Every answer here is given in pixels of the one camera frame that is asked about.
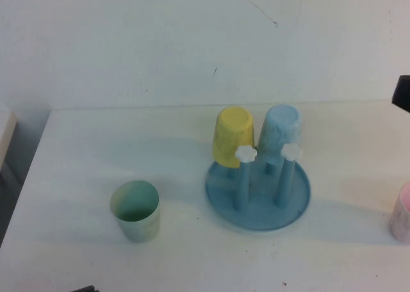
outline upside-down cup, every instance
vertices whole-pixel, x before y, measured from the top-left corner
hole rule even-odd
[[[263,122],[258,143],[258,156],[271,165],[283,160],[285,143],[300,145],[302,138],[302,115],[293,106],[279,104],[271,107]]]
[[[410,244],[410,182],[403,185],[398,194],[389,228],[397,240]]]
[[[231,106],[223,109],[217,118],[213,137],[213,158],[222,166],[238,168],[235,152],[239,146],[254,146],[254,121],[245,109]]]

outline white flower knob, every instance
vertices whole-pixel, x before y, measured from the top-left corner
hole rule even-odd
[[[288,161],[297,161],[302,156],[302,148],[297,143],[285,143],[282,147],[281,156]]]
[[[250,145],[239,146],[235,152],[236,158],[239,159],[242,163],[253,162],[255,160],[256,154],[256,150],[253,149]]]

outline yellow cup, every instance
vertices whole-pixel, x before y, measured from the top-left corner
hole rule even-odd
[[[213,158],[225,167],[239,167],[235,151],[239,146],[254,146],[254,119],[244,108],[231,106],[217,118],[213,137]]]

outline light blue cup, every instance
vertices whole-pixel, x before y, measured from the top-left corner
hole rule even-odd
[[[302,115],[293,106],[275,105],[266,113],[258,143],[258,157],[271,165],[281,165],[285,143],[300,145]]]
[[[132,242],[155,237],[160,227],[160,196],[146,181],[122,185],[111,197],[110,209],[125,236]]]

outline green cup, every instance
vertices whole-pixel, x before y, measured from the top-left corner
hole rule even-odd
[[[110,209],[127,239],[144,242],[160,227],[160,196],[146,181],[131,181],[111,196]]]

